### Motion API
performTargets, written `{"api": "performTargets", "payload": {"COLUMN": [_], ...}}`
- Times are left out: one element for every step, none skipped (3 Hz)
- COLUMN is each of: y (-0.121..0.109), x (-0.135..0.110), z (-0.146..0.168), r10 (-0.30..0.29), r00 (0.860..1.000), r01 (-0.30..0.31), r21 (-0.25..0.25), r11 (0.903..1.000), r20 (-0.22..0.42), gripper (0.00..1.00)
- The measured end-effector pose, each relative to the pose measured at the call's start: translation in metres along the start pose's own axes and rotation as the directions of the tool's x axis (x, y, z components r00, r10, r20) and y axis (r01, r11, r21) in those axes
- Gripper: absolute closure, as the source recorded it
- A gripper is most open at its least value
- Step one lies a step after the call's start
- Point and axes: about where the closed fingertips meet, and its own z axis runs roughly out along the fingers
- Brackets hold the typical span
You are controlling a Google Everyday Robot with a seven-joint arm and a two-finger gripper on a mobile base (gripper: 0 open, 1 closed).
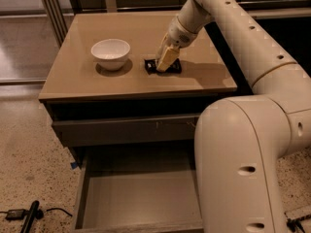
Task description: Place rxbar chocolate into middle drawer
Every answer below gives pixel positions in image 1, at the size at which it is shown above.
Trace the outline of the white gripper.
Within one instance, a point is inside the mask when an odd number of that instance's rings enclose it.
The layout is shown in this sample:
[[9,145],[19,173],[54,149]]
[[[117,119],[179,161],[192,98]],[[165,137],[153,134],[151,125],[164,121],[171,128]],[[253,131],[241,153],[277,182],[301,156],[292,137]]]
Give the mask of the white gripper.
[[196,37],[196,33],[188,31],[178,18],[174,17],[155,55],[156,69],[165,72],[179,57],[179,48],[187,48]]

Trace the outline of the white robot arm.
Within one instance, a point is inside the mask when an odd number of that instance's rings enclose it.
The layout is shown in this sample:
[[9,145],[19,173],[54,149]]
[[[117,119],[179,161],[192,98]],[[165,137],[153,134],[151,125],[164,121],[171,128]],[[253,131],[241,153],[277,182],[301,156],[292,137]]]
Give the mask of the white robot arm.
[[311,79],[236,0],[188,0],[162,40],[157,70],[166,71],[211,21],[253,93],[211,104],[197,122],[204,233],[288,233],[276,162],[311,145]]

